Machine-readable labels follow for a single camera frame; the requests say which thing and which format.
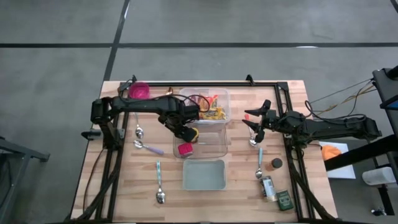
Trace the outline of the orange spice jar black lid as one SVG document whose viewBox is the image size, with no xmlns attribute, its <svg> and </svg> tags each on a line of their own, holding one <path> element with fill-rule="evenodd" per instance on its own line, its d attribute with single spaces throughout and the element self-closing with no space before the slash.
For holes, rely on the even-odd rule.
<svg viewBox="0 0 398 224">
<path fill-rule="evenodd" d="M 283 166 L 283 161 L 279 158 L 275 158 L 265 165 L 265 169 L 267 171 L 273 171 L 281 168 L 282 166 Z"/>
</svg>

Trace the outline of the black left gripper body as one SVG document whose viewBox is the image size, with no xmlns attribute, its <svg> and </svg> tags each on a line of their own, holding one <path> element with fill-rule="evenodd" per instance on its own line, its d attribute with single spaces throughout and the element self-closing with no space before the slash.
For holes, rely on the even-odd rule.
<svg viewBox="0 0 398 224">
<path fill-rule="evenodd" d="M 199 110 L 200 108 L 197 105 L 187 106 L 181 103 L 174 108 L 157 112 L 159 115 L 158 121 L 171 131 L 176 138 L 191 142 L 195 132 L 186 124 L 199 120 Z"/>
</svg>

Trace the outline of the grey plastic bin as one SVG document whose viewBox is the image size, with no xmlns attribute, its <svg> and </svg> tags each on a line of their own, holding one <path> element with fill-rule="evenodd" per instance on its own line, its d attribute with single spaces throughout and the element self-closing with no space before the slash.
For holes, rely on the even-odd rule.
<svg viewBox="0 0 398 224">
<path fill-rule="evenodd" d="M 214 191 L 226 188 L 226 166 L 223 160 L 183 163 L 182 187 L 191 191 Z"/>
</svg>

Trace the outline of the white plastic container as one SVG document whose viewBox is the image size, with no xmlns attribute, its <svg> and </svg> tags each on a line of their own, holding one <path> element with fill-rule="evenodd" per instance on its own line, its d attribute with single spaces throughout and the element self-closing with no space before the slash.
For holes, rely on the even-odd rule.
<svg viewBox="0 0 398 224">
<path fill-rule="evenodd" d="M 368 185 L 392 184 L 396 182 L 391 167 L 382 167 L 363 172 L 362 179 Z"/>
</svg>

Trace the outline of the yellow peanut snack packet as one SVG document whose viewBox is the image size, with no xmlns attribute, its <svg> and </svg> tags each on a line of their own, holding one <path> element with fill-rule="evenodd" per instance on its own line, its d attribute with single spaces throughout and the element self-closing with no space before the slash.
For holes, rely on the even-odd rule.
<svg viewBox="0 0 398 224">
<path fill-rule="evenodd" d="M 226 113 L 222 107 L 210 108 L 206 112 L 200 112 L 200 119 L 204 120 L 224 120 Z"/>
</svg>

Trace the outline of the spoon light blue handle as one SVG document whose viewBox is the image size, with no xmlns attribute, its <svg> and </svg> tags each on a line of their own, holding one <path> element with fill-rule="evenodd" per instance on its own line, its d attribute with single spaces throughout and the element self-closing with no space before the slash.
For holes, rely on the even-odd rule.
<svg viewBox="0 0 398 224">
<path fill-rule="evenodd" d="M 261 164 L 262 164 L 262 156 L 263 156 L 263 148 L 258 149 L 258 163 L 257 163 L 257 170 L 255 171 L 255 176 L 257 179 L 260 179 L 262 177 L 262 169 L 261 169 Z"/>
</svg>

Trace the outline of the pink plastic bowl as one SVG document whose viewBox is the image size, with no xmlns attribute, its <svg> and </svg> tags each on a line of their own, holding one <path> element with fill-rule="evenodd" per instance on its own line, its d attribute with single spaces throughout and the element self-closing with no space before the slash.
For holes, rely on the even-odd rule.
<svg viewBox="0 0 398 224">
<path fill-rule="evenodd" d="M 145 82 L 135 82 L 129 87 L 129 97 L 138 100 L 147 100 L 150 98 L 149 85 Z"/>
</svg>

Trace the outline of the white paper sheet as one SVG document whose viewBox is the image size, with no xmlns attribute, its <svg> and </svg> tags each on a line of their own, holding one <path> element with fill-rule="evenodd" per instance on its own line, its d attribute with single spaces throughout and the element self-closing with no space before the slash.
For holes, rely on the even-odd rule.
<svg viewBox="0 0 398 224">
<path fill-rule="evenodd" d="M 341 151 L 341 153 L 348 152 L 348 145 L 345 143 L 335 143 L 335 142 L 325 142 L 320 141 L 320 145 L 323 146 L 333 146 Z M 341 167 L 339 169 L 331 170 L 327 172 L 328 178 L 330 179 L 355 179 L 356 175 L 352 165 Z"/>
</svg>

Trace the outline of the spoon teal striped handle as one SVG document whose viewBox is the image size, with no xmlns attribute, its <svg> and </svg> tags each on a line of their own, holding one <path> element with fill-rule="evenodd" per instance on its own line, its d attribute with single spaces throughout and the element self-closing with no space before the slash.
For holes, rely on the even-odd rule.
<svg viewBox="0 0 398 224">
<path fill-rule="evenodd" d="M 156 193 L 156 200 L 159 204 L 163 204 L 165 203 L 165 192 L 162 190 L 160 161 L 156 162 L 156 168 L 157 168 L 157 180 L 159 185 L 158 191 Z"/>
</svg>

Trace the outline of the orange cloth object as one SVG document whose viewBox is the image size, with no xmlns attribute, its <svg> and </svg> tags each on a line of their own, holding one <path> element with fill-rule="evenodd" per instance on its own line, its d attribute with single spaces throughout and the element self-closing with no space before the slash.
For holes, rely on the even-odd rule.
<svg viewBox="0 0 398 224">
<path fill-rule="evenodd" d="M 341 154 L 341 151 L 337 147 L 331 145 L 322 146 L 321 152 L 324 161 L 332 159 Z"/>
</svg>

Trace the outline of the spice jar tan lid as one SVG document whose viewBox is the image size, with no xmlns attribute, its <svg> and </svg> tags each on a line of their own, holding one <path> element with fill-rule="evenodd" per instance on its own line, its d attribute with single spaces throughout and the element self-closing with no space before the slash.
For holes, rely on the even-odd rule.
<svg viewBox="0 0 398 224">
<path fill-rule="evenodd" d="M 274 184 L 270 176 L 264 176 L 260 178 L 262 184 L 262 193 L 268 202 L 276 202 L 277 196 L 274 189 Z"/>
</svg>

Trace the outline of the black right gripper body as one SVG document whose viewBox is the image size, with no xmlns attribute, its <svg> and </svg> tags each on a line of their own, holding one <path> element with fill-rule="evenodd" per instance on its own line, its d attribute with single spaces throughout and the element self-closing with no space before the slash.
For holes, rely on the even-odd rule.
<svg viewBox="0 0 398 224">
<path fill-rule="evenodd" d="M 256 133 L 255 141 L 257 143 L 262 142 L 265 136 L 265 129 L 275 130 L 280 117 L 276 115 L 276 110 L 271 110 L 271 101 L 265 100 L 261 107 L 264 107 L 264 114 L 258 116 L 261 118 L 259 124 L 261 129 Z"/>
</svg>

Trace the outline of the green metal tin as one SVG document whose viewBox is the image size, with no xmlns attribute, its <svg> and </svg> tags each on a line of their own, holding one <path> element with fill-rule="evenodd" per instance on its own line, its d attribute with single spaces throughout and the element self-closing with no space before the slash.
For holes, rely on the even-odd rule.
<svg viewBox="0 0 398 224">
<path fill-rule="evenodd" d="M 277 204 L 280 211 L 291 210 L 294 208 L 292 199 L 288 190 L 281 190 L 275 193 L 277 197 Z"/>
</svg>

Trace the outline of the spoon red handle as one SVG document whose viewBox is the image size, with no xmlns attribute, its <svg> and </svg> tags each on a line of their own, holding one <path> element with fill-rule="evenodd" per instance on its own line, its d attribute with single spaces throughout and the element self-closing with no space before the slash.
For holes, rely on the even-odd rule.
<svg viewBox="0 0 398 224">
<path fill-rule="evenodd" d="M 244 117 L 245 117 L 246 120 L 250 120 L 250 117 L 249 117 L 248 114 L 245 114 Z M 257 146 L 257 142 L 255 141 L 254 132 L 253 132 L 253 130 L 250 127 L 248 127 L 248 130 L 249 130 L 249 143 L 250 143 L 251 146 L 256 147 Z"/>
</svg>

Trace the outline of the spice tin red lid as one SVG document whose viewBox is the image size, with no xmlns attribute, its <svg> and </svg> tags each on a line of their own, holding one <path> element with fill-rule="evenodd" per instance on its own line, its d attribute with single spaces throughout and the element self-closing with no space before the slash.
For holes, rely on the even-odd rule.
<svg viewBox="0 0 398 224">
<path fill-rule="evenodd" d="M 192 143 L 186 142 L 177 147 L 178 153 L 181 157 L 189 157 L 193 154 Z"/>
</svg>

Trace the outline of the black aluminium table frame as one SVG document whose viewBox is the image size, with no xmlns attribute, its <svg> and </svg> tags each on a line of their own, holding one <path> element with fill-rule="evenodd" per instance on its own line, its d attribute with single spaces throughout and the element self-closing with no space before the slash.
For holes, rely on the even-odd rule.
<svg viewBox="0 0 398 224">
<path fill-rule="evenodd" d="M 299 194 L 300 209 L 280 211 L 275 202 L 261 197 L 259 182 L 254 173 L 257 168 L 256 152 L 248 141 L 248 127 L 242 122 L 244 111 L 262 105 L 264 100 L 273 104 L 282 102 L 284 108 L 304 113 L 307 99 L 301 80 L 291 81 L 181 81 L 150 82 L 153 96 L 165 93 L 168 87 L 175 91 L 192 87 L 223 87 L 231 95 L 233 118 L 226 128 L 230 140 L 224 156 L 226 188 L 220 191 L 187 191 L 182 187 L 183 160 L 174 156 L 173 134 L 162 126 L 155 114 L 139 116 L 144 137 L 135 135 L 136 119 L 133 115 L 120 115 L 118 125 L 126 129 L 122 151 L 103 149 L 101 140 L 88 143 L 80 181 L 76 190 L 70 220 L 80 222 L 83 211 L 95 199 L 105 179 L 116 163 L 121 167 L 115 184 L 109 187 L 99 208 L 87 224 L 94 223 L 247 223 L 296 222 L 299 216 L 308 217 L 307 202 L 302 189 L 292 185 L 287 166 L 271 172 L 278 190 Z M 164 151 L 159 155 L 147 149 L 138 149 L 134 140 Z M 159 204 L 156 193 L 156 162 L 160 161 L 162 190 L 165 203 Z"/>
</svg>

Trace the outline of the spoon purple handle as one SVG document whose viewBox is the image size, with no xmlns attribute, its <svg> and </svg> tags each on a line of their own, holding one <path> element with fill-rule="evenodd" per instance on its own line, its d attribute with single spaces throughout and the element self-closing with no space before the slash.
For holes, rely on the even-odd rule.
<svg viewBox="0 0 398 224">
<path fill-rule="evenodd" d="M 138 149 L 147 149 L 150 152 L 159 154 L 159 155 L 163 155 L 164 151 L 161 149 L 157 149 L 155 147 L 150 147 L 150 146 L 146 146 L 142 141 L 139 140 L 134 140 L 134 145 L 138 148 Z"/>
</svg>

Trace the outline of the clear acrylic handled bin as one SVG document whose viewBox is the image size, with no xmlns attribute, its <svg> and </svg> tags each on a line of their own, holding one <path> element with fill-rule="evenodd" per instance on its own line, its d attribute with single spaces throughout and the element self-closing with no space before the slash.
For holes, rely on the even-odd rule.
<svg viewBox="0 0 398 224">
<path fill-rule="evenodd" d="M 185 144 L 183 139 L 174 137 L 174 156 L 181 159 L 214 159 L 223 157 L 228 152 L 230 140 L 223 124 L 191 124 L 199 132 L 197 141 L 192 143 L 192 150 L 181 154 L 178 147 Z"/>
</svg>

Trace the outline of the deep clear plastic tub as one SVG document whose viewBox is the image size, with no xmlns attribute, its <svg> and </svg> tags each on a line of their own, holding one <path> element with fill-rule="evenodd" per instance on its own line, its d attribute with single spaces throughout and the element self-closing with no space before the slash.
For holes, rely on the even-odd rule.
<svg viewBox="0 0 398 224">
<path fill-rule="evenodd" d="M 230 121 L 231 119 L 231 105 L 230 105 L 230 95 L 227 89 L 225 88 L 182 88 L 179 91 L 180 95 L 187 96 L 189 97 L 190 95 L 202 95 L 202 96 L 212 96 L 212 95 L 218 95 L 218 104 L 217 107 L 222 107 L 224 109 L 224 112 L 226 113 L 226 119 L 224 120 L 204 120 L 200 119 L 200 113 L 199 113 L 199 120 L 196 121 L 198 124 L 226 124 Z"/>
</svg>

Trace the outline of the black workstation stand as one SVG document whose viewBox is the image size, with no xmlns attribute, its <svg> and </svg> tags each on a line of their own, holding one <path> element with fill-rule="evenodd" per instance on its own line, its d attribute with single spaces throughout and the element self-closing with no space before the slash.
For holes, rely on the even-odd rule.
<svg viewBox="0 0 398 224">
<path fill-rule="evenodd" d="M 394 133 L 327 160 L 325 167 L 327 171 L 334 170 L 365 159 L 394 153 L 395 156 L 389 157 L 389 162 L 394 178 L 398 183 L 398 66 L 375 70 L 373 77 L 382 100 L 380 108 L 386 111 Z"/>
</svg>

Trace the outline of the grey metal stand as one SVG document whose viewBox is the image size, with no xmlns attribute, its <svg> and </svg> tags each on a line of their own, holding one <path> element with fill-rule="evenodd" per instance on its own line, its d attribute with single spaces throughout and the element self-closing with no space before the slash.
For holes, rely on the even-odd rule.
<svg viewBox="0 0 398 224">
<path fill-rule="evenodd" d="M 0 136 L 0 224 L 6 224 L 29 161 L 47 162 L 50 154 L 7 141 Z"/>
</svg>

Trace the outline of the plain silver spoon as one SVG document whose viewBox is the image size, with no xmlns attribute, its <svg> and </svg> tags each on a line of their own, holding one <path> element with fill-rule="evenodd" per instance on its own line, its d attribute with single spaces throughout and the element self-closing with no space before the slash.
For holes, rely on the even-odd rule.
<svg viewBox="0 0 398 224">
<path fill-rule="evenodd" d="M 134 117 L 136 119 L 136 129 L 135 129 L 135 135 L 138 139 L 142 139 L 144 137 L 144 130 L 140 127 L 139 124 L 139 115 L 137 113 L 134 113 Z"/>
</svg>

